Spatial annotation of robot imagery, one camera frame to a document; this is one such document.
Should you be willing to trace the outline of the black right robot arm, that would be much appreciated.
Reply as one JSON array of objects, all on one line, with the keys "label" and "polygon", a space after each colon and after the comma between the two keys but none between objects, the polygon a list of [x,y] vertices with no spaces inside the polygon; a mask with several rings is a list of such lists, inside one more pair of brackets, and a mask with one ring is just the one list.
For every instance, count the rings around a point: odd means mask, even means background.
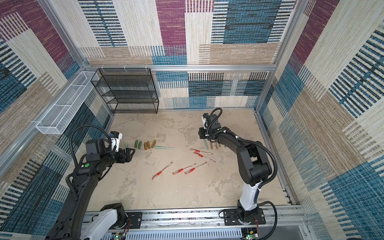
[{"label": "black right robot arm", "polygon": [[239,173],[244,182],[237,213],[240,221],[249,222],[260,206],[258,200],[262,187],[277,176],[277,160],[261,142],[246,140],[229,128],[222,127],[219,123],[222,113],[223,109],[216,108],[210,114],[203,114],[199,137],[217,142],[236,154]]}]

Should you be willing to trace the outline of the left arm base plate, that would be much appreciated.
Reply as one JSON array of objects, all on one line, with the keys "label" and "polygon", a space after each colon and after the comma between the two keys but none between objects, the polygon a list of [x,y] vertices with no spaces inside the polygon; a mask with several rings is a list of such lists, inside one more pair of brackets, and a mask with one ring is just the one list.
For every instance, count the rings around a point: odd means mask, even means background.
[{"label": "left arm base plate", "polygon": [[142,212],[126,212],[125,220],[122,224],[117,226],[112,226],[109,228],[110,231],[122,231],[122,230],[131,230],[139,229],[142,224]]}]

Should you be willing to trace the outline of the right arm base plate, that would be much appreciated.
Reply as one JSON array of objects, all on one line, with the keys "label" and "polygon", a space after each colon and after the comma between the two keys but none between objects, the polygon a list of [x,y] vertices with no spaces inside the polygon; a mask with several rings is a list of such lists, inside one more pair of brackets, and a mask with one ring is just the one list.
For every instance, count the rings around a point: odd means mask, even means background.
[{"label": "right arm base plate", "polygon": [[266,224],[264,212],[259,207],[251,211],[243,211],[241,207],[224,209],[219,212],[219,217],[224,220],[226,226]]}]

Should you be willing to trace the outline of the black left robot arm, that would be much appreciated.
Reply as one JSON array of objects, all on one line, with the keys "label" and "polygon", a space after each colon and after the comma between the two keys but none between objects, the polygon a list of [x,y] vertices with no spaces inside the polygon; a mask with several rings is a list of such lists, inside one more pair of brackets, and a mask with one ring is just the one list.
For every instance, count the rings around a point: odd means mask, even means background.
[{"label": "black left robot arm", "polygon": [[104,206],[92,222],[82,229],[83,220],[92,194],[113,164],[129,163],[135,150],[119,147],[123,135],[100,130],[103,138],[89,140],[86,154],[78,160],[71,151],[75,168],[66,176],[69,194],[47,240],[100,240],[110,229],[129,229],[132,221],[121,203]]}]

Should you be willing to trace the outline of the mint highlighter pen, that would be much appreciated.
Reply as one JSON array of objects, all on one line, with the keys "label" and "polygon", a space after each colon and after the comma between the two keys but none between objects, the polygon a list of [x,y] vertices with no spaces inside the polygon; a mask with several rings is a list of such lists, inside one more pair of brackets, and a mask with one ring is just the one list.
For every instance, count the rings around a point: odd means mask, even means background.
[{"label": "mint highlighter pen", "polygon": [[208,142],[207,142],[206,139],[204,139],[204,143],[205,143],[206,149],[208,150],[208,149],[209,149],[209,146],[208,146]]},{"label": "mint highlighter pen", "polygon": [[174,150],[174,147],[154,146],[154,149]]}]

